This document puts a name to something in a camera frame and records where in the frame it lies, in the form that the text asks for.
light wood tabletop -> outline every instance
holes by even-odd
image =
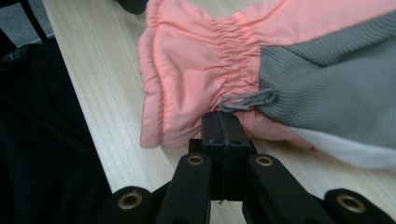
[[[189,1],[213,16],[226,16],[259,0]],[[130,14],[114,0],[43,2],[111,189],[154,191],[172,178],[187,146],[139,146],[145,95],[136,47],[145,15]],[[351,189],[396,219],[396,172],[363,170],[288,143],[254,143],[319,198],[329,189]],[[211,223],[244,223],[241,203],[213,202]]]

black cloth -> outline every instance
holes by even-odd
[[[110,192],[55,39],[0,80],[0,223],[89,223]]]

floor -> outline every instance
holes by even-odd
[[[29,0],[29,3],[46,34],[53,36],[50,21],[41,0]],[[39,41],[38,35],[20,4],[0,8],[0,28],[17,47]]]

gray fabric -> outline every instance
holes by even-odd
[[[303,44],[262,47],[256,109],[290,127],[396,148],[396,13]]]

